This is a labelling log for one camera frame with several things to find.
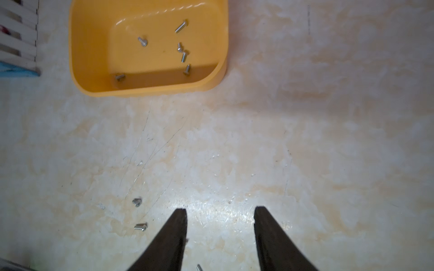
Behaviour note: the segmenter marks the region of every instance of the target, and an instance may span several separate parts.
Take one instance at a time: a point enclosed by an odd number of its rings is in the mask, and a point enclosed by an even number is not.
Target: blue object
[[[36,71],[21,68],[9,63],[0,61],[0,77],[38,77]]]

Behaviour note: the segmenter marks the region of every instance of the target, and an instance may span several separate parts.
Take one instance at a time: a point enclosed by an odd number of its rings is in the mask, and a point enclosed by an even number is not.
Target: tile floor
[[[321,271],[434,268],[432,1],[229,0],[222,83],[142,98],[76,89],[69,5],[0,80],[0,257],[123,271],[186,208],[183,270],[259,270],[264,205]]]

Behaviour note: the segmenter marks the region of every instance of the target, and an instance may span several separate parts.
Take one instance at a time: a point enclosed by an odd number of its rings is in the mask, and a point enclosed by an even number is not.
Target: silver screw
[[[140,41],[140,43],[141,43],[141,45],[143,47],[145,47],[145,46],[148,45],[148,40],[147,39],[142,39],[141,37],[138,37],[137,39]]]
[[[184,52],[184,49],[182,48],[181,43],[178,43],[178,52],[180,52],[180,53]]]
[[[189,76],[189,75],[190,75],[190,64],[188,64],[187,67],[185,68],[184,74],[185,74],[186,76]]]
[[[175,33],[178,33],[179,31],[181,31],[181,29],[183,29],[187,25],[188,25],[187,20],[184,20],[184,22],[180,26],[178,26],[178,28],[175,30]]]
[[[136,226],[134,226],[135,230],[141,230],[142,232],[144,232],[147,228],[148,228],[147,223],[137,224]]]
[[[141,204],[141,199],[140,198],[133,199],[133,204],[135,204],[136,207],[139,207]]]
[[[181,62],[184,63],[186,58],[187,58],[187,53],[183,52]]]
[[[125,78],[125,74],[119,74],[115,76],[115,79],[120,81],[121,79]]]

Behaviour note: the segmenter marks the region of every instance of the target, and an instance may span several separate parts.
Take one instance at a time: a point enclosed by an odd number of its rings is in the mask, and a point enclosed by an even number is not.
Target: bolt
[[[178,43],[178,52],[180,52],[180,53],[184,52],[184,49],[182,48],[181,43]]]
[[[144,232],[147,228],[148,228],[148,224],[147,223],[137,224],[136,226],[134,226],[135,230],[141,230],[142,232]]]
[[[184,63],[186,58],[187,58],[187,53],[183,52],[181,62]]]
[[[125,78],[125,74],[119,74],[115,76],[115,79],[120,81],[121,79]]]
[[[189,75],[190,75],[190,64],[188,64],[187,67],[185,68],[184,74],[185,74],[186,76],[189,76]]]
[[[145,46],[148,45],[148,40],[147,39],[142,39],[141,37],[138,37],[137,39],[140,41],[140,43],[141,43],[141,45],[143,47],[145,47]]]
[[[175,33],[178,33],[179,31],[181,31],[181,29],[183,29],[187,25],[188,25],[187,20],[184,20],[184,22],[175,30]]]
[[[136,207],[139,207],[141,204],[141,199],[140,198],[133,199],[133,204],[135,204]]]

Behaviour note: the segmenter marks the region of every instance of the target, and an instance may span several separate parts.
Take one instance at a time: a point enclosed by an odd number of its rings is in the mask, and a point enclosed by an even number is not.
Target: yellow container
[[[188,25],[175,30],[184,20]],[[138,38],[148,41],[143,47]],[[189,52],[184,63],[178,43]],[[84,94],[209,90],[226,72],[227,0],[73,0],[69,69]],[[190,64],[190,76],[184,71]],[[125,77],[117,80],[117,75]]]

